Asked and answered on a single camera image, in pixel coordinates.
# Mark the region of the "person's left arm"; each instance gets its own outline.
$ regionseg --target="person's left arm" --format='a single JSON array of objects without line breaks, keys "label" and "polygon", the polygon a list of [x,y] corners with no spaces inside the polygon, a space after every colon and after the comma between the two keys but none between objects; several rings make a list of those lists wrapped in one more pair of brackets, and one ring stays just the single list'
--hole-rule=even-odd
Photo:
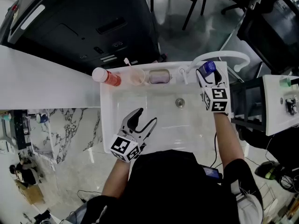
[{"label": "person's left arm", "polygon": [[130,163],[117,160],[106,180],[102,195],[120,198],[128,182]]}]

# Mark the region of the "faucet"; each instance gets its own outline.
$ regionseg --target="faucet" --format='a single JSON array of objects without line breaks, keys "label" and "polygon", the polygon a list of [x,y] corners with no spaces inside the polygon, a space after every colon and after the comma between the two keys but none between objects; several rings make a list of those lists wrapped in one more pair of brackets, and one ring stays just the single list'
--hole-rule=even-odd
[{"label": "faucet", "polygon": [[213,51],[198,56],[192,61],[192,63],[189,66],[186,65],[180,66],[178,72],[183,77],[185,84],[188,84],[187,76],[189,72],[198,64],[198,62],[201,62],[206,59],[214,58],[214,57],[221,57],[221,56],[237,57],[245,60],[243,63],[234,66],[234,70],[236,72],[239,72],[243,67],[249,65],[250,63],[250,58],[248,57],[248,55],[242,52],[231,51],[231,50]]}]

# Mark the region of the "white bottle cap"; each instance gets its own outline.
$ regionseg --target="white bottle cap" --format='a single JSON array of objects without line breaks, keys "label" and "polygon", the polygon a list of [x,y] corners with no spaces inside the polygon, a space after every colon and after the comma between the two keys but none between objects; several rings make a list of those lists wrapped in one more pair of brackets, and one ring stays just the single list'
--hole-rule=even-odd
[{"label": "white bottle cap", "polygon": [[101,67],[97,67],[93,70],[92,76],[93,80],[96,82],[105,82],[108,77],[108,72]]}]

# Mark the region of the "black pants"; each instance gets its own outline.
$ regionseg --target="black pants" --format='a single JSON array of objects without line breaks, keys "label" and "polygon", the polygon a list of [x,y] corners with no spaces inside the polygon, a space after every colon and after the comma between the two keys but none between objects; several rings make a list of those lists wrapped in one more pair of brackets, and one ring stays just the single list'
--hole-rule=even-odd
[{"label": "black pants", "polygon": [[244,127],[242,137],[253,147],[266,149],[269,144],[267,150],[286,168],[299,167],[299,128],[290,128],[267,136],[264,132],[250,131]]}]

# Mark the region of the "soap dish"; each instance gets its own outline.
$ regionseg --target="soap dish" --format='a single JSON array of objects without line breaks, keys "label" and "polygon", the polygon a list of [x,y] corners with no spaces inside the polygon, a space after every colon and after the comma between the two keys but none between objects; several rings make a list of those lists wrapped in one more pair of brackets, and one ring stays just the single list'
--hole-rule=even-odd
[{"label": "soap dish", "polygon": [[152,69],[149,71],[150,84],[168,84],[171,74],[167,69]]}]

